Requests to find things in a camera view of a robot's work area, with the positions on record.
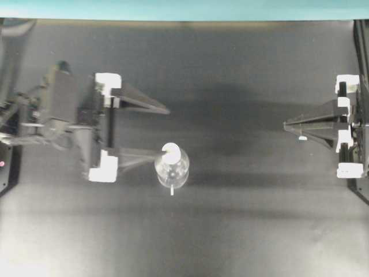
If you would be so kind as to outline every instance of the white tab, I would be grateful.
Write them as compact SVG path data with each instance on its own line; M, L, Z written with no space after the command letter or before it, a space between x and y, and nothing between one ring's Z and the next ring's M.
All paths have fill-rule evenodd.
M104 107L110 107L111 89L122 88L122 78L115 73L96 73L95 81L103 85Z
M353 139L351 136L351 126L348 126L348 130L338 130L338 142L336 147L336 153L340 152L341 143L347 143L349 148L353 146Z
M108 151L101 150L100 167L90 169L88 180L91 182L113 183L118 171L118 157L108 156Z
M364 173L362 163L339 163L337 169L338 178L361 178Z
M346 82L347 93L354 93L360 85L359 75L337 75L336 94L340 90L340 82Z

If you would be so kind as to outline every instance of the black table surface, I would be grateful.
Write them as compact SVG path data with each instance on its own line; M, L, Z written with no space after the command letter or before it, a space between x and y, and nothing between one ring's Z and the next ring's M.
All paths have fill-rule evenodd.
M338 157L283 121L358 74L353 22L133 23L39 20L15 91L68 61L81 95L113 72L170 115L116 117L116 146L189 155L170 196L152 164L114 184L81 177L77 151L27 146L0 198L4 276L368 276L369 207ZM17 55L0 44L1 59Z

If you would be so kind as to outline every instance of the clear plastic bottle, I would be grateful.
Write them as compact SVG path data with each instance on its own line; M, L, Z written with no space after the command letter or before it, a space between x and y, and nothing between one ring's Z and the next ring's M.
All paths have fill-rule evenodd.
M189 177L190 159L175 143L167 143L161 150L166 153L155 160L157 177L173 195L174 189L183 186Z

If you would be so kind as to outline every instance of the white plastic part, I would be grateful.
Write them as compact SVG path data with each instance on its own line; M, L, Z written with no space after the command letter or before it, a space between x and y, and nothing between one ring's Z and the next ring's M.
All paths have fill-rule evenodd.
M176 164L180 160L180 148L175 143L166 143L161 149L166 154L163 155L163 162L166 164Z
M113 183L118 172L118 157L108 156L108 151L101 150L100 167L90 169L89 181Z
M339 163L337 169L338 178L361 178L364 173L362 163Z
M166 188L174 190L185 184L189 176L190 159L185 151L175 143L167 143L162 148L167 151L155 160L155 170L160 183Z
M349 148L353 146L353 139L351 136L351 126L348 126L348 130L338 130L338 142L336 147L336 153L340 152L341 143L347 143Z
M346 82L347 93L354 93L360 85L359 75L337 75L336 78L336 94L340 90L340 82Z
M349 116L351 114L351 104L350 104L350 98L348 97L338 97L337 98L337 106L338 107L347 107L348 110L348 114L347 115L347 120L349 120Z
M103 91L101 94L104 95L104 107L110 107L110 98L112 97L111 89L122 88L121 76L115 73L96 73L95 81L103 85Z

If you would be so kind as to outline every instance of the teal wall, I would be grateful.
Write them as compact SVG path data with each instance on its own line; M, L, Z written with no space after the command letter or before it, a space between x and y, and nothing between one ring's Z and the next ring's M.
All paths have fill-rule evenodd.
M0 17L160 21L369 18L369 0L0 0Z

